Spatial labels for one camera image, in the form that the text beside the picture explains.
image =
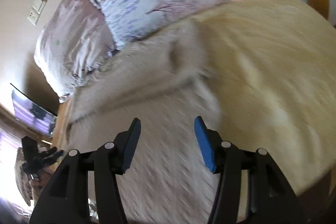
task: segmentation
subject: curtain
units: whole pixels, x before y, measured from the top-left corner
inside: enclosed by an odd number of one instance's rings
[[[21,140],[0,128],[0,196],[25,219],[33,207],[26,204],[16,185],[14,166],[19,147]]]

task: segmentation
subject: bed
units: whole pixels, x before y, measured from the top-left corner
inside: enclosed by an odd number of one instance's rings
[[[144,141],[131,169],[118,180],[129,219],[206,222],[217,178],[202,169],[199,150],[188,134],[192,118],[199,114],[208,127],[239,148],[267,149],[297,194],[332,168],[336,30],[323,16],[300,0],[242,0],[160,29],[141,42],[122,45],[121,52],[89,71],[90,80],[81,82],[60,105],[53,138],[53,145],[61,149],[86,152],[113,139],[131,117],[143,121],[143,128],[148,128]],[[170,64],[168,52],[179,62]],[[160,122],[163,113],[166,121],[176,121],[176,127]],[[148,152],[156,142],[160,149],[151,153],[161,161]],[[196,182],[188,177],[197,177]],[[207,187],[197,191],[204,184]],[[94,198],[92,187],[89,191]],[[240,219],[243,211],[240,208]]]

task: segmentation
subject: black device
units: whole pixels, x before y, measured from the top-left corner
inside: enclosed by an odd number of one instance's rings
[[[40,181],[39,170],[54,164],[63,155],[63,150],[57,151],[57,147],[39,152],[37,141],[28,136],[22,138],[21,142],[25,158],[25,163],[22,165],[23,171],[38,181]]]
[[[201,117],[194,122],[205,165],[220,173],[218,189],[208,224],[236,223],[240,200],[241,171],[249,171],[248,208],[243,224],[307,223],[295,193],[270,154],[238,149],[209,130]],[[141,133],[135,118],[128,131],[119,133],[96,151],[81,154],[71,150],[43,190],[30,224],[86,224],[88,209],[88,171],[94,171],[97,210],[100,224],[127,224],[116,174],[130,167]]]

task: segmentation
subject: blue rubber tip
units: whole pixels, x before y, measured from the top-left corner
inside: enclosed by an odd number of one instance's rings
[[[196,134],[198,145],[199,148],[201,149],[205,166],[210,170],[210,172],[213,173],[216,170],[215,154],[210,145],[207,130],[208,129],[205,126],[202,117],[201,116],[196,117],[194,121],[194,131]]]

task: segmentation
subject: flat screen tv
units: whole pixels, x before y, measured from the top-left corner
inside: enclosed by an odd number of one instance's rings
[[[57,118],[56,114],[38,106],[14,87],[14,85],[11,84],[11,86],[16,119],[26,124],[29,128],[48,137],[52,137]]]

